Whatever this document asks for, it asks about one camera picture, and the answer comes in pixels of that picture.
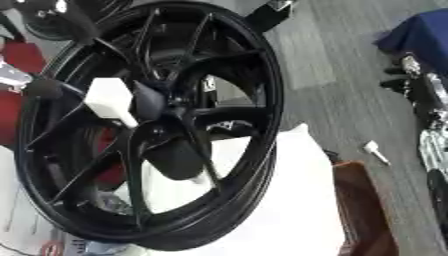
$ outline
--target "white foam block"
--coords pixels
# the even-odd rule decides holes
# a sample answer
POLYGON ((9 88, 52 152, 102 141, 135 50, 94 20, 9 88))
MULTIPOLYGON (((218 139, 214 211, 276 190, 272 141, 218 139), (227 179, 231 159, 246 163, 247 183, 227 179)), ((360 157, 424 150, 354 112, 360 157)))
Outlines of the white foam block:
POLYGON ((127 127, 138 125, 129 113, 133 95, 120 78, 95 78, 84 103, 100 118, 119 119, 127 127))

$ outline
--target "white paper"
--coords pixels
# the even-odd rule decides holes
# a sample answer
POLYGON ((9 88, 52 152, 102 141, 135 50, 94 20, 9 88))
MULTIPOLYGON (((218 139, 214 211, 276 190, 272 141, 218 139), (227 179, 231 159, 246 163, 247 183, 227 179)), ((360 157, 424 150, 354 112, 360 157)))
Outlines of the white paper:
MULTIPOLYGON (((28 254, 39 254, 53 226, 29 202, 16 178, 13 153, 0 146, 0 242, 28 254)), ((0 247, 0 255, 16 255, 0 247)))

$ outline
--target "gray carpet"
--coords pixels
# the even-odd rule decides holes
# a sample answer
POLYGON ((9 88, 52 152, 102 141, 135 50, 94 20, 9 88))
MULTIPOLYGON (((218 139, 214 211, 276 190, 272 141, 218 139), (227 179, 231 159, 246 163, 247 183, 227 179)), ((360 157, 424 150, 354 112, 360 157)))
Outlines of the gray carpet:
MULTIPOLYGON (((266 0, 207 2, 246 15, 266 0)), ((379 88, 388 61, 372 41, 410 15, 440 7, 448 0, 300 0, 294 16, 266 34, 286 82, 283 129, 306 122, 323 147, 366 164, 406 256, 446 251, 417 158, 416 119, 403 97, 379 88), (360 149, 369 140, 391 168, 360 149)), ((38 43, 47 58, 60 45, 38 43)))

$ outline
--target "dark blue fabric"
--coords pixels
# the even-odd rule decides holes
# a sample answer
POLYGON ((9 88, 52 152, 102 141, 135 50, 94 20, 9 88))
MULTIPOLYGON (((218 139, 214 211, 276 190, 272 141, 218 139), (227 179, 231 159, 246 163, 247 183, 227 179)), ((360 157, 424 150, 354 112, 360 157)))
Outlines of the dark blue fabric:
POLYGON ((412 52, 438 73, 448 75, 448 9, 415 15, 376 44, 387 54, 412 52))

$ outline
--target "black wheel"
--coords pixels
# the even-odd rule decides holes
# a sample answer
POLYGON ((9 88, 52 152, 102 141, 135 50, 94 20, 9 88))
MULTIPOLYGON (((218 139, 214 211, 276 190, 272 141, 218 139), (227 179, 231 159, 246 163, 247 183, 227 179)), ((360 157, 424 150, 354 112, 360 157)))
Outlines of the black wheel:
POLYGON ((181 250, 227 234, 273 172, 283 84, 270 45, 237 14, 193 2, 138 6, 99 28, 95 45, 72 43, 43 72, 76 90, 24 103, 15 155, 31 200, 63 230, 103 242, 181 250), (127 83, 137 128, 99 119, 82 103, 95 77, 127 83), (226 98, 228 90, 238 99, 226 98), (212 142, 236 137, 250 139, 223 174, 212 142), (199 176, 210 187, 156 211, 142 163, 176 184, 199 176), (128 191, 120 200, 117 188, 128 191))

